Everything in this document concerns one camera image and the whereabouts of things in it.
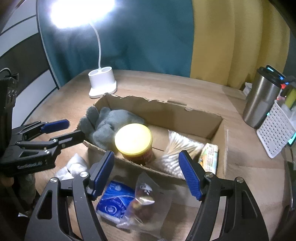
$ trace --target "yellow lidded container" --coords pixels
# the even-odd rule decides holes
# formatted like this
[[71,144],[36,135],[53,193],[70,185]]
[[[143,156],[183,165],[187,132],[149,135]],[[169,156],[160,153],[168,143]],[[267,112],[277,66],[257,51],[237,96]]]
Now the yellow lidded container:
[[153,157],[151,131],[141,124],[122,127],[115,135],[115,146],[125,159],[137,164],[145,165]]

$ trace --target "blue gripper pad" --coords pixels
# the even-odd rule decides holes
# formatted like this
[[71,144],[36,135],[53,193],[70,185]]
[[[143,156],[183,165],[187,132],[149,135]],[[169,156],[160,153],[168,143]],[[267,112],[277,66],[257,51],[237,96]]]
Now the blue gripper pad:
[[113,167],[114,152],[112,151],[107,151],[100,162],[91,166],[89,170],[91,176],[89,178],[87,194],[91,195],[93,201],[95,201],[98,196],[102,195]]
[[202,197],[202,193],[200,191],[200,180],[191,166],[191,161],[192,160],[188,160],[184,152],[181,151],[179,153],[179,166],[183,172],[191,195],[200,201]]
[[61,131],[69,128],[70,122],[66,119],[64,120],[57,120],[54,122],[49,122],[44,124],[43,127],[41,127],[41,132],[42,133],[52,133],[56,131]]

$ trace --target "striped wall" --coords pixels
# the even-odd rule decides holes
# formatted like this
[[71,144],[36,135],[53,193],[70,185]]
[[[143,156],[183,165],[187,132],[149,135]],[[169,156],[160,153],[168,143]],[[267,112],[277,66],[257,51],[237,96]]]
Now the striped wall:
[[38,31],[36,0],[25,0],[14,11],[0,33],[0,43],[0,69],[10,68],[20,77],[12,114],[12,128],[15,128],[59,88],[49,70]]

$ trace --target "lamp head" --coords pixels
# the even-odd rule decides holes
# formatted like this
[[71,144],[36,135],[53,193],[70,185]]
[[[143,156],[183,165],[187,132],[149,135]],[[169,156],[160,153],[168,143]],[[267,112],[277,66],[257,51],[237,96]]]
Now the lamp head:
[[51,19],[58,28],[78,27],[102,19],[114,5],[114,0],[57,0]]

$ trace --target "blue package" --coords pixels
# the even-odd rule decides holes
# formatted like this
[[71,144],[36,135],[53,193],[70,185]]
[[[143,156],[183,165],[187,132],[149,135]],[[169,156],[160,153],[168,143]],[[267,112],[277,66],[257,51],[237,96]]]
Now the blue package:
[[118,224],[134,198],[135,190],[122,183],[111,181],[96,206],[96,213]]

